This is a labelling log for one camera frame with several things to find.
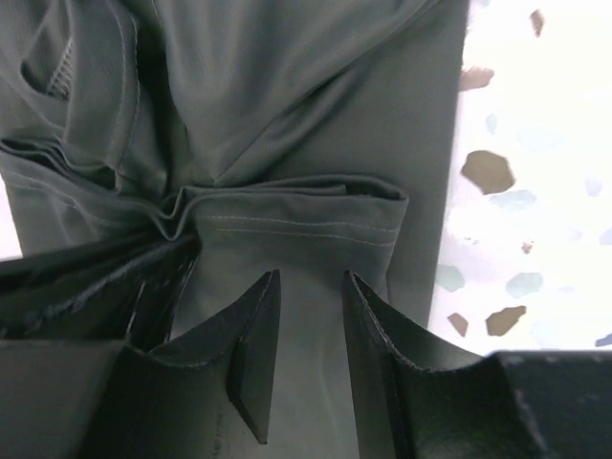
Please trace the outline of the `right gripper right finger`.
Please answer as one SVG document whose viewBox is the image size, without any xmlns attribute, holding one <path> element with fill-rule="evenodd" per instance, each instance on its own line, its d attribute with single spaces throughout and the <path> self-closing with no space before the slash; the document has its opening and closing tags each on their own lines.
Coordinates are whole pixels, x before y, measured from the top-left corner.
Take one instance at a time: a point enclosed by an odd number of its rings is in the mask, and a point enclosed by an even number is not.
<svg viewBox="0 0 612 459">
<path fill-rule="evenodd" d="M 342 281 L 344 333 L 363 458 L 607 458 L 611 355 L 470 353 Z"/>
</svg>

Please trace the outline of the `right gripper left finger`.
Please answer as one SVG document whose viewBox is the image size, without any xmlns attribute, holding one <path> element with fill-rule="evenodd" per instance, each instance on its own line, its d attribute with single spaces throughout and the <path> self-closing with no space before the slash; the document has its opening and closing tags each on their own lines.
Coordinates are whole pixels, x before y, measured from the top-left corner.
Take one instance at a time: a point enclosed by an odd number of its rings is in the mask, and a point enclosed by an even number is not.
<svg viewBox="0 0 612 459">
<path fill-rule="evenodd" d="M 268 438 L 280 274 L 149 352 L 5 341 L 5 458 L 249 458 Z"/>
</svg>

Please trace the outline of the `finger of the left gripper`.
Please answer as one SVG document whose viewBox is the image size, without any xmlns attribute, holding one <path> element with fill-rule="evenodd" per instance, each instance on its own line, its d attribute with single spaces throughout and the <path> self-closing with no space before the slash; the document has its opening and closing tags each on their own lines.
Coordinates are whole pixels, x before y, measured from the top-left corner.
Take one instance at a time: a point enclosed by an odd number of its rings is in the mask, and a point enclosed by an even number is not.
<svg viewBox="0 0 612 459">
<path fill-rule="evenodd" d="M 2 339 L 166 342 L 200 250 L 184 234 L 123 236 L 1 264 Z"/>
</svg>

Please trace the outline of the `dark grey t shirt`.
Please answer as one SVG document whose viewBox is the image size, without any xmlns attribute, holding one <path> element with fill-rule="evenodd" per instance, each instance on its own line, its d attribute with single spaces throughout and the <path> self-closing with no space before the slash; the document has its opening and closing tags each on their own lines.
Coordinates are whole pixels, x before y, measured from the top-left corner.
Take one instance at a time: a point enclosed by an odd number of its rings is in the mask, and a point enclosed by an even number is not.
<svg viewBox="0 0 612 459">
<path fill-rule="evenodd" d="M 340 284 L 424 307 L 464 1 L 5 1 L 1 176 L 23 254 L 198 231 L 182 334 L 281 275 L 268 444 L 355 458 Z"/>
</svg>

